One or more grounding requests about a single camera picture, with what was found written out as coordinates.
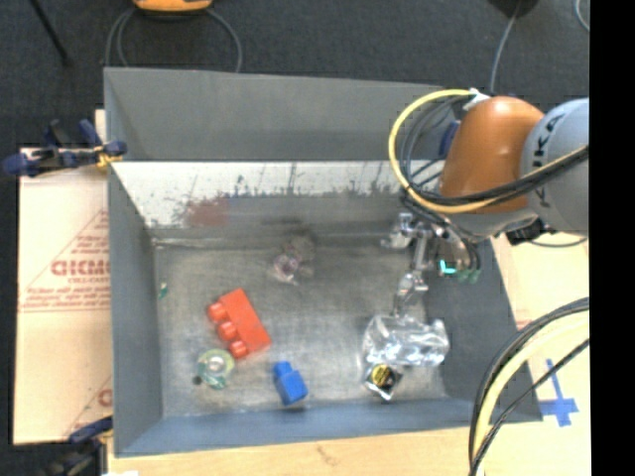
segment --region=blue cross mark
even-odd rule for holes
[[[547,366],[549,367],[549,370],[554,367],[554,363],[551,359],[547,360]],[[563,391],[561,390],[560,383],[558,382],[558,375],[553,374],[551,379],[554,383],[554,388],[556,389],[556,398],[549,401],[539,401],[538,405],[540,407],[540,411],[543,416],[556,416],[558,426],[569,426],[572,424],[569,415],[571,413],[578,413],[579,409],[575,405],[574,399],[565,399],[563,397]]]

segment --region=yellow cable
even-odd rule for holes
[[[519,350],[512,358],[509,359],[508,363],[505,364],[505,366],[496,376],[496,379],[494,379],[494,381],[492,382],[489,391],[482,402],[475,428],[475,447],[473,450],[474,454],[478,452],[483,442],[483,439],[485,437],[485,430],[487,429],[489,420],[491,419],[496,401],[500,397],[503,388],[507,385],[509,380],[514,376],[518,369],[520,369],[523,364],[525,364],[529,360],[529,358],[531,358],[532,355],[538,352],[540,348],[551,342],[557,336],[578,328],[589,327],[589,323],[590,319],[587,318],[579,321],[576,324],[565,324],[559,328],[556,328],[553,331],[540,336],[539,338],[535,338],[533,341],[529,342],[521,350]]]
[[[410,185],[410,183],[408,182],[408,180],[406,179],[406,177],[404,177],[404,175],[401,172],[401,168],[399,166],[399,161],[397,160],[397,154],[395,152],[395,148],[396,148],[396,143],[397,143],[397,135],[399,134],[399,129],[401,128],[401,126],[404,124],[404,122],[406,121],[407,118],[410,117],[410,115],[416,111],[417,109],[419,109],[420,107],[422,107],[424,104],[427,104],[428,102],[431,102],[433,100],[436,99],[440,99],[443,97],[455,97],[455,96],[464,96],[464,95],[472,95],[474,94],[473,91],[469,91],[469,90],[464,90],[464,89],[460,89],[460,88],[452,88],[452,89],[447,89],[447,90],[438,90],[432,93],[429,93],[428,95],[424,95],[423,97],[417,99],[416,101],[414,101],[412,104],[410,104],[397,118],[397,120],[395,120],[395,123],[393,124],[393,127],[390,131],[390,135],[388,137],[388,158],[390,160],[390,167],[393,170],[393,173],[395,174],[395,176],[397,177],[397,180],[399,181],[399,183],[401,184],[401,186],[406,190],[406,192],[408,193],[408,195],[414,199],[418,204],[420,204],[421,206],[430,209],[432,211],[436,211],[436,212],[440,212],[440,213],[448,213],[448,214],[453,214],[453,213],[465,213],[467,211],[473,211],[476,210],[478,208],[483,208],[493,202],[495,202],[496,200],[498,200],[500,198],[500,196],[496,196],[496,197],[490,197],[489,199],[484,199],[482,201],[473,201],[473,202],[466,202],[464,204],[460,204],[460,205],[455,205],[455,206],[447,206],[444,204],[438,204],[432,201],[428,201],[427,199],[421,197]],[[558,163],[561,163],[565,160],[567,160],[569,157],[573,156],[574,154],[577,154],[580,150],[584,149],[585,147],[580,147],[577,150],[574,150],[573,152],[563,155],[561,157],[559,157],[558,159],[545,164],[544,166],[537,168],[535,170],[533,170],[531,173],[524,175],[522,177],[522,179],[531,179],[532,177],[536,177],[538,176],[544,169],[546,169],[547,167],[551,167],[553,165],[556,165]]]

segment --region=clamp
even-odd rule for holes
[[[105,170],[113,161],[120,161],[128,151],[123,141],[103,143],[90,121],[83,119],[78,124],[83,146],[87,150],[63,149],[62,141],[67,134],[58,120],[52,121],[44,133],[45,146],[30,155],[18,153],[2,161],[2,169],[6,175],[15,177],[37,177],[82,166],[96,165]]]
[[[437,271],[441,277],[456,277],[460,282],[469,279],[472,284],[479,275],[460,237],[410,212],[399,214],[388,238],[381,244],[384,248],[403,249],[413,241],[415,250],[410,269],[399,281],[394,295],[391,315],[396,317],[404,315],[414,300],[429,290],[425,273]]]

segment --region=blue lego brick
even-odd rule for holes
[[[294,370],[288,361],[274,365],[274,384],[285,406],[294,404],[309,394],[300,372]]]

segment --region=dark floor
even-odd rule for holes
[[[39,0],[71,58],[65,66],[29,0],[0,0],[0,158],[40,144],[103,103],[101,69],[130,0]],[[590,0],[218,0],[241,40],[242,71],[415,81],[515,94],[547,111],[589,95]],[[497,49],[514,18],[500,62]],[[130,19],[130,64],[234,70],[231,38],[208,16]],[[118,55],[107,61],[120,64]],[[495,70],[495,83],[490,77]],[[31,474],[64,451],[11,446],[16,185],[0,180],[0,474]]]

